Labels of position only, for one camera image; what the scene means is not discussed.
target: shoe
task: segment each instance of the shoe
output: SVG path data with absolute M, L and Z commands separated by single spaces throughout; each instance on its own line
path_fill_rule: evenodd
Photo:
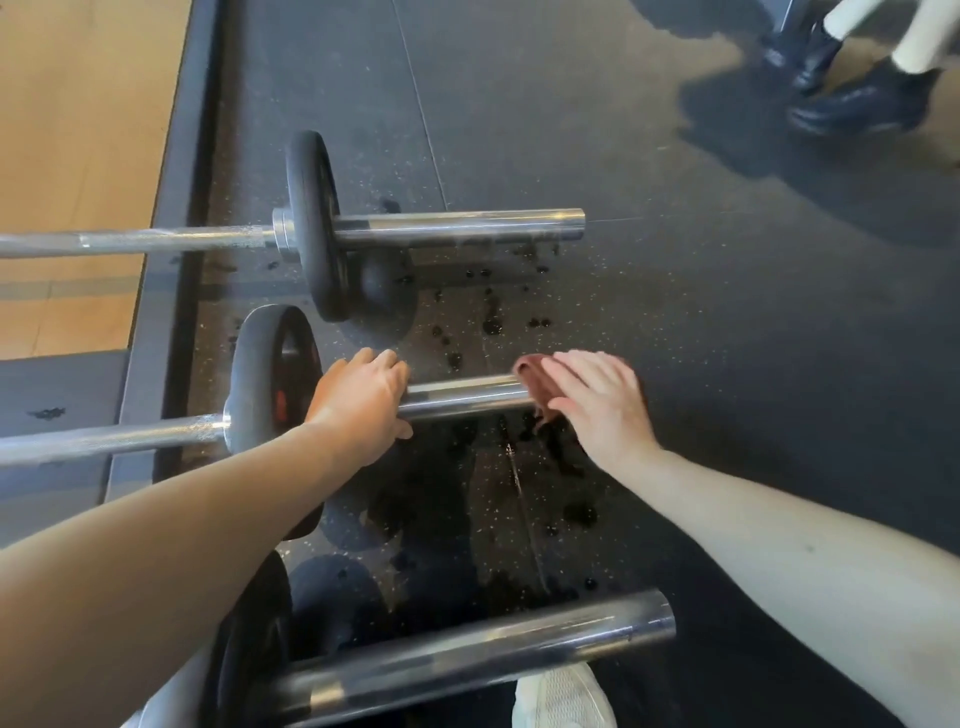
M 833 59 L 843 47 L 824 30 L 822 16 L 796 30 L 783 31 L 762 40 L 763 59 L 777 69 L 786 69 L 790 85 L 804 96 L 819 91 Z
M 920 74 L 905 73 L 890 59 L 884 59 L 862 79 L 794 106 L 787 112 L 788 118 L 796 128 L 820 135 L 884 129 L 909 132 L 926 119 L 930 93 L 940 74 L 939 68 Z
M 610 701 L 587 663 L 516 681 L 513 728 L 616 728 Z

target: forearm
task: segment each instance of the forearm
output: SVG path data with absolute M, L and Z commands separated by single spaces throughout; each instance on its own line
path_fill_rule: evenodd
M 352 475 L 337 437 L 320 450 L 316 433 L 292 430 L 0 552 L 0 664 L 16 665 L 0 670 L 0 722 L 125 720 Z
M 672 453 L 625 463 L 621 482 L 907 725 L 960 715 L 960 560 Z

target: brown towel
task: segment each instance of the brown towel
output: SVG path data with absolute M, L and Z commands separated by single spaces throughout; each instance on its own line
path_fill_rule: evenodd
M 537 408 L 537 424 L 534 426 L 534 431 L 563 416 L 557 410 L 547 406 L 551 400 L 562 397 L 564 393 L 560 391 L 553 377 L 543 370 L 541 362 L 546 356 L 545 353 L 528 353 L 514 364 L 516 378 L 523 382 L 523 386 L 527 388 Z

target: black shoe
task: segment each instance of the black shoe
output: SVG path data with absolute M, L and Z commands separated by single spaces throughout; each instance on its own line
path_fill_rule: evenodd
M 866 76 L 840 85 L 832 93 L 789 110 L 790 123 L 815 134 L 858 134 L 884 129 L 909 132 L 926 119 L 930 93 L 941 70 L 904 73 L 890 59 Z
M 803 95 L 819 91 L 843 40 L 824 30 L 822 16 L 793 31 L 784 31 L 763 40 L 763 59 L 790 73 L 790 84 Z

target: hand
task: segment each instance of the hand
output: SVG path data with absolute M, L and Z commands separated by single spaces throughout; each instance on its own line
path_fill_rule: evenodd
M 327 424 L 342 435 L 363 467 L 394 443 L 413 436 L 410 423 L 396 417 L 407 389 L 410 368 L 387 349 L 377 358 L 361 349 L 347 362 L 338 359 L 326 370 L 306 413 L 306 425 Z
M 570 420 L 601 470 L 622 480 L 638 455 L 662 452 L 640 383 L 621 359 L 602 352 L 557 352 L 542 366 L 565 395 L 550 401 L 550 409 Z

